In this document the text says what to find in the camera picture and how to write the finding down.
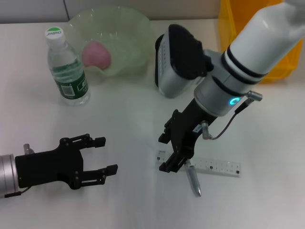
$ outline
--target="silver pen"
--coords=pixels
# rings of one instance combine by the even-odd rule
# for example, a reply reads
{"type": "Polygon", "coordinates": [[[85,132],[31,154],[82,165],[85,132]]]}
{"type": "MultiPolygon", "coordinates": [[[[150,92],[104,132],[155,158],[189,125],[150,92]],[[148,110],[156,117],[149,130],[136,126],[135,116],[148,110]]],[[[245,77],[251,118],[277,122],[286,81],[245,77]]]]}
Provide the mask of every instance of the silver pen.
{"type": "Polygon", "coordinates": [[[188,177],[190,178],[190,182],[196,192],[196,194],[200,197],[201,196],[201,188],[200,183],[197,176],[197,171],[195,169],[195,166],[191,163],[191,161],[188,159],[185,164],[185,170],[188,173],[188,177]]]}

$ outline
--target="blue indicator light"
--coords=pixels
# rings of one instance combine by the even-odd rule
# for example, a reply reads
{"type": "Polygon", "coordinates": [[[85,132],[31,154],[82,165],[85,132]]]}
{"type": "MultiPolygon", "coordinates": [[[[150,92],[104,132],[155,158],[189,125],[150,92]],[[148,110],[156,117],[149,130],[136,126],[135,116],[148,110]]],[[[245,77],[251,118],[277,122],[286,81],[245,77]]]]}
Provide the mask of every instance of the blue indicator light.
{"type": "Polygon", "coordinates": [[[240,98],[233,98],[230,100],[229,104],[233,106],[233,105],[237,104],[239,102],[239,100],[240,100],[240,98]]]}

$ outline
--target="green bottle label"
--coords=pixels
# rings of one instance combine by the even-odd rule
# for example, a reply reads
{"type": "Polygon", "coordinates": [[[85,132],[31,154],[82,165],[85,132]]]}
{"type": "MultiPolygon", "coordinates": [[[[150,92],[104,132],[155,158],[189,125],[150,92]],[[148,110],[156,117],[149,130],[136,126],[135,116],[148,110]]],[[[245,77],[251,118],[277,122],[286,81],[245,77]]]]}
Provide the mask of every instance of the green bottle label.
{"type": "Polygon", "coordinates": [[[62,83],[56,81],[57,87],[61,95],[66,99],[79,99],[83,97],[88,91],[88,84],[85,78],[85,72],[77,80],[69,83],[62,83]]]}

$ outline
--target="green glass bowl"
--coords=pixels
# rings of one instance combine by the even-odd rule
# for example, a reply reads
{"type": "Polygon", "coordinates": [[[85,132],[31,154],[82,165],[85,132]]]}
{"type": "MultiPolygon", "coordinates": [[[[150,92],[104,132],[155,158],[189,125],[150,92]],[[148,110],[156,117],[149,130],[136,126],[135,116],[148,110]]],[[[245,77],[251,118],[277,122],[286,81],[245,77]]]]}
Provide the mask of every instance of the green glass bowl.
{"type": "Polygon", "coordinates": [[[64,27],[67,41],[80,54],[91,41],[100,42],[111,54],[107,69],[95,66],[88,71],[115,76],[145,66],[154,48],[155,35],[143,14],[121,6],[104,6],[86,10],[64,27]]]}

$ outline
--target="silver cylinder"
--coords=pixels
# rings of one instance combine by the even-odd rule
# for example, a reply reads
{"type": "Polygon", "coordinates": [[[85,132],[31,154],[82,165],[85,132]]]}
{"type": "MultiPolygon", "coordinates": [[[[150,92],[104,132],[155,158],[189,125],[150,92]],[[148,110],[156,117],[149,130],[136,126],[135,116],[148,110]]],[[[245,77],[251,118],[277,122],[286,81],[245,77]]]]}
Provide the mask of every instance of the silver cylinder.
{"type": "Polygon", "coordinates": [[[18,191],[14,155],[0,156],[0,196],[18,191]]]}

